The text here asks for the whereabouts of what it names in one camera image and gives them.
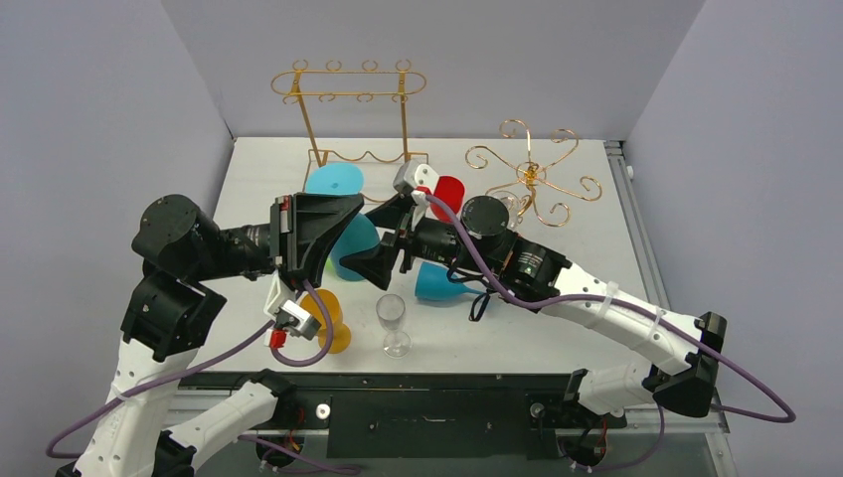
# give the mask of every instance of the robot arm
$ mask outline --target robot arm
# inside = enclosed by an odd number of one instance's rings
[[[579,295],[579,300],[530,309],[594,330],[646,361],[574,372],[566,400],[578,402],[597,415],[654,401],[683,415],[699,417],[708,413],[718,363],[664,325],[673,325],[719,352],[726,331],[723,317],[707,313],[698,318],[661,310],[618,290],[615,284],[590,275],[564,255],[507,229],[509,212],[500,201],[488,196],[468,200],[459,218],[466,239],[476,249],[476,256],[472,256],[454,224],[425,218],[420,213],[427,205],[420,184],[434,190],[437,178],[426,164],[406,163],[394,183],[399,193],[367,214],[376,227],[392,232],[386,232],[372,249],[346,256],[342,265],[387,289],[399,251],[403,250],[401,273],[411,269],[418,257],[447,266],[449,277],[475,279],[494,291],[485,277],[477,274],[480,267],[476,258],[506,292],[522,303]],[[594,301],[596,295],[601,303]],[[656,320],[612,305],[612,300],[652,313]]]
[[[163,433],[178,381],[129,398],[123,394],[185,371],[196,357],[226,303],[204,280],[238,275],[254,280],[272,273],[266,311],[275,316],[274,328],[312,339],[319,324],[292,299],[305,281],[319,286],[328,251],[362,207],[361,196],[283,196],[271,205],[268,224],[220,230],[184,196],[167,196],[150,205],[132,241],[132,249],[144,257],[145,276],[132,293],[121,326],[119,362],[108,394],[112,411],[99,421],[79,460],[58,475],[169,476],[161,470],[162,462],[172,467],[186,459],[188,467],[196,468],[272,416],[289,386],[267,386],[267,377],[190,424]],[[178,457],[169,459],[174,453]]]

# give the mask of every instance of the plastic cup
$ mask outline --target plastic cup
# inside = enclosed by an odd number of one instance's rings
[[[325,308],[328,309],[328,314],[331,315],[331,323],[334,325],[334,341],[331,343],[331,349],[328,353],[337,354],[342,353],[351,344],[351,329],[342,322],[342,308],[340,307],[340,300],[337,295],[330,290],[319,288],[316,290],[319,298],[325,303]],[[328,328],[325,323],[325,317],[322,316],[322,311],[316,306],[316,301],[309,294],[304,295],[299,305],[305,311],[313,315],[314,318],[322,325],[319,331],[316,332],[316,338],[319,340],[319,347],[325,346],[328,340]]]
[[[448,301],[463,293],[481,294],[481,291],[471,289],[464,283],[451,283],[447,279],[447,269],[432,263],[424,262],[419,268],[416,279],[416,298],[428,301]]]
[[[307,177],[304,192],[328,196],[352,196],[363,190],[363,172],[354,164],[327,164]]]
[[[347,196],[363,190],[363,172],[354,164],[328,164],[310,173],[304,192],[328,196]],[[358,214],[337,239],[330,257],[337,276],[346,281],[362,281],[360,273],[340,265],[340,258],[368,250],[381,241],[378,231],[366,216]]]
[[[451,176],[439,176],[436,183],[436,190],[433,195],[445,202],[455,214],[459,214],[462,208],[462,199],[465,197],[465,185],[462,181]],[[430,210],[437,219],[450,224],[450,219],[440,206],[430,204]]]

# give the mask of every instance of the screw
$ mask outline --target screw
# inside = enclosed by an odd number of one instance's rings
[[[540,415],[545,413],[545,406],[540,402],[534,402],[533,405],[530,406],[530,415],[533,417],[538,418]]]
[[[322,403],[316,407],[316,417],[325,420],[328,418],[329,415],[331,415],[330,405]]]

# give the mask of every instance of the glass base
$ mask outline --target glass base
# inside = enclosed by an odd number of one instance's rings
[[[412,347],[413,340],[403,331],[390,333],[384,338],[384,353],[390,358],[402,358]]]

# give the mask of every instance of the gold metal rack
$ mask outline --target gold metal rack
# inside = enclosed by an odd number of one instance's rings
[[[310,177],[310,169],[313,163],[313,158],[316,160],[317,167],[322,167],[328,163],[329,157],[336,157],[341,161],[359,162],[364,158],[371,157],[378,163],[392,164],[404,158],[404,161],[410,161],[414,156],[420,156],[423,162],[428,162],[426,152],[410,151],[407,144],[407,101],[411,95],[422,91],[427,86],[427,78],[419,72],[412,70],[413,64],[410,60],[399,60],[396,62],[394,71],[379,70],[378,62],[374,60],[366,60],[360,66],[359,70],[343,70],[342,63],[336,60],[331,60],[325,64],[323,70],[312,70],[309,67],[307,60],[296,60],[292,64],[292,70],[288,70],[276,75],[270,87],[272,91],[283,96],[284,104],[298,103],[301,108],[301,116],[304,119],[304,125],[307,127],[307,135],[310,137],[311,149],[308,151],[307,172],[304,176],[304,183],[307,183],[307,178]],[[397,86],[395,90],[390,91],[308,91],[302,90],[302,80],[306,77],[313,77],[317,75],[323,76],[343,76],[343,75],[379,75],[379,76],[394,76],[396,77]],[[291,77],[292,82],[289,88],[281,89],[277,87],[276,82],[282,77]],[[415,89],[408,90],[408,80],[413,82],[420,81],[421,85]],[[394,159],[384,159],[378,157],[372,151],[367,150],[359,157],[347,157],[333,149],[320,149],[316,144],[316,135],[313,133],[313,127],[310,124],[310,116],[307,114],[307,107],[304,104],[304,99],[308,96],[316,97],[319,102],[330,102],[337,98],[337,96],[354,96],[358,102],[371,102],[376,96],[389,96],[393,102],[398,103],[401,109],[401,129],[402,129],[402,145],[403,152]],[[374,203],[383,203],[383,200],[375,200],[364,196],[367,200]]]
[[[557,130],[555,130],[551,134],[551,140],[553,142],[563,143],[563,142],[566,142],[566,141],[569,141],[569,140],[573,139],[575,141],[574,146],[568,152],[563,154],[556,161],[548,164],[547,166],[541,166],[537,162],[533,161],[533,146],[532,146],[533,138],[532,138],[532,135],[530,133],[530,128],[527,126],[527,124],[524,121],[522,121],[520,119],[507,119],[507,120],[503,121],[501,123],[500,127],[498,128],[501,135],[503,137],[506,137],[506,138],[515,137],[516,134],[517,134],[517,130],[514,127],[512,128],[511,132],[506,132],[506,130],[504,130],[504,128],[507,125],[513,124],[513,123],[517,123],[517,124],[520,124],[521,126],[523,126],[524,130],[527,133],[527,160],[526,161],[521,162],[518,165],[514,165],[511,162],[504,159],[503,157],[499,156],[495,151],[491,150],[487,146],[477,145],[477,146],[473,146],[473,147],[469,148],[467,151],[465,151],[465,162],[470,167],[472,167],[473,169],[484,169],[486,166],[488,166],[489,160],[486,159],[486,157],[484,157],[483,154],[481,154],[479,152],[474,152],[474,151],[482,149],[482,150],[488,152],[489,154],[493,155],[499,161],[506,164],[508,167],[512,168],[515,171],[515,178],[516,178],[515,181],[510,182],[508,184],[502,184],[500,186],[494,186],[492,188],[489,188],[486,191],[485,194],[490,195],[492,193],[495,193],[496,191],[500,191],[503,194],[509,196],[511,198],[510,209],[512,209],[514,207],[518,207],[518,215],[517,215],[518,224],[520,224],[523,221],[522,216],[524,216],[524,213],[527,212],[527,210],[529,210],[530,208],[533,209],[533,212],[536,214],[536,217],[539,219],[539,221],[541,221],[542,224],[544,224],[546,226],[549,226],[549,227],[561,227],[561,226],[567,224],[568,221],[571,219],[571,208],[569,208],[568,205],[563,203],[563,202],[558,202],[558,203],[554,204],[553,207],[551,207],[551,209],[550,209],[550,214],[555,212],[558,207],[562,207],[562,208],[565,209],[566,216],[565,216],[565,219],[562,222],[552,223],[552,222],[548,222],[547,220],[545,220],[544,217],[542,217],[541,213],[539,213],[539,206],[538,206],[538,202],[537,202],[538,192],[536,190],[536,186],[539,186],[539,185],[548,186],[552,189],[556,189],[559,192],[568,194],[569,196],[573,196],[573,197],[576,197],[580,200],[587,201],[587,202],[593,202],[593,201],[596,201],[597,199],[599,199],[600,197],[602,197],[603,187],[600,185],[600,182],[598,182],[597,179],[595,179],[592,176],[582,176],[582,177],[580,177],[580,184],[583,186],[584,189],[586,189],[587,192],[591,191],[591,187],[589,186],[589,183],[592,183],[593,185],[595,185],[597,187],[597,195],[595,197],[586,197],[582,194],[578,194],[576,192],[569,191],[567,189],[563,189],[563,188],[561,188],[561,187],[559,187],[559,186],[557,186],[557,185],[555,185],[555,184],[553,184],[553,183],[551,183],[547,180],[548,179],[548,169],[556,166],[557,164],[559,164],[560,162],[562,162],[563,160],[565,160],[566,158],[568,158],[569,156],[574,154],[574,151],[576,151],[577,148],[580,147],[580,137],[577,136],[577,134],[575,132],[571,131],[571,129],[557,129]],[[471,162],[471,158],[469,156],[471,156],[472,153],[474,153],[474,157],[476,157],[477,159],[480,159],[482,161],[482,163],[480,165]],[[517,184],[523,184],[527,188],[527,191],[529,192],[529,194],[527,194],[527,195],[525,195],[525,196],[523,196],[519,199],[516,194],[514,194],[511,191],[506,190],[508,187],[515,186]]]

